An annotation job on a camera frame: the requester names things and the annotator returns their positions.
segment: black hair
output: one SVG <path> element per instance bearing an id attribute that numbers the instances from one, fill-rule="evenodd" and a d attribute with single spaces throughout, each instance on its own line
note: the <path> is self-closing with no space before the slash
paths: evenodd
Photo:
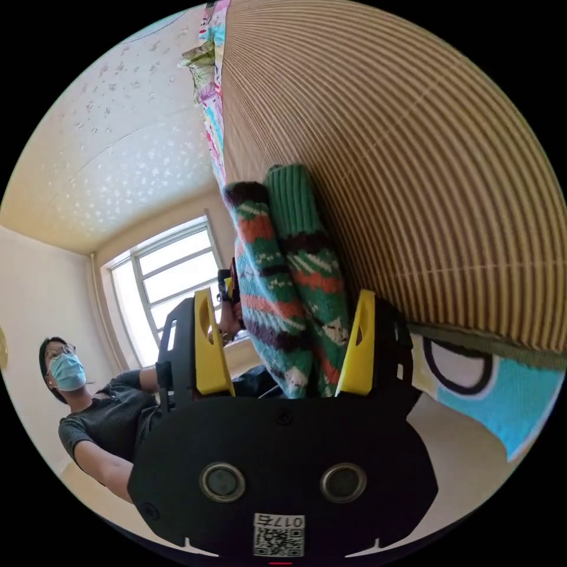
<path id="1" fill-rule="evenodd" d="M 41 377 L 45 381 L 45 377 L 47 376 L 47 365 L 45 363 L 45 351 L 47 351 L 47 345 L 49 343 L 62 343 L 67 344 L 67 341 L 64 341 L 61 337 L 51 337 L 46 338 L 40 346 L 40 369 L 41 369 Z M 49 391 L 62 403 L 67 403 L 65 398 L 61 395 L 61 392 L 55 390 L 55 388 L 49 388 Z"/>

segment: hand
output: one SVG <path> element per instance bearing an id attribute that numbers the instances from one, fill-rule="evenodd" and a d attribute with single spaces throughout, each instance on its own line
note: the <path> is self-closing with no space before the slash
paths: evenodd
<path id="1" fill-rule="evenodd" d="M 240 331 L 240 320 L 242 319 L 242 306 L 240 303 L 232 305 L 230 301 L 223 301 L 220 309 L 219 331 L 236 335 Z"/>

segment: window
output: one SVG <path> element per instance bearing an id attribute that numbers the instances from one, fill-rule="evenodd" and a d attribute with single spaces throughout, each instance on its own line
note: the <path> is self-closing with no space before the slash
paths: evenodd
<path id="1" fill-rule="evenodd" d="M 155 364 L 168 314 L 210 288 L 217 322 L 219 256 L 207 217 L 167 231 L 116 259 L 110 269 L 122 321 L 142 366 Z M 172 343 L 175 330 L 170 333 Z"/>

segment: pillow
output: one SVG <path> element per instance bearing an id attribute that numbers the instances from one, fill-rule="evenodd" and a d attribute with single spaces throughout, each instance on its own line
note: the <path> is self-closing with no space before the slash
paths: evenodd
<path id="1" fill-rule="evenodd" d="M 181 55 L 178 67 L 186 67 L 193 75 L 194 103 L 196 106 L 215 95 L 214 91 L 214 41 L 194 47 Z"/>

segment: short sleeve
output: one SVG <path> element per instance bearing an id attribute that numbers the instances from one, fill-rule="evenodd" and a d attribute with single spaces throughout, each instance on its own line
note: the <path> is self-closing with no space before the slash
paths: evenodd
<path id="1" fill-rule="evenodd" d="M 142 385 L 140 384 L 140 371 L 139 370 L 128 370 L 122 374 L 118 374 L 116 378 L 110 381 L 111 386 L 128 386 L 130 388 L 135 388 L 136 390 L 141 390 Z"/>
<path id="2" fill-rule="evenodd" d="M 79 441 L 92 441 L 94 443 L 81 422 L 68 418 L 62 419 L 59 423 L 59 439 L 73 461 L 75 461 L 75 446 Z"/>

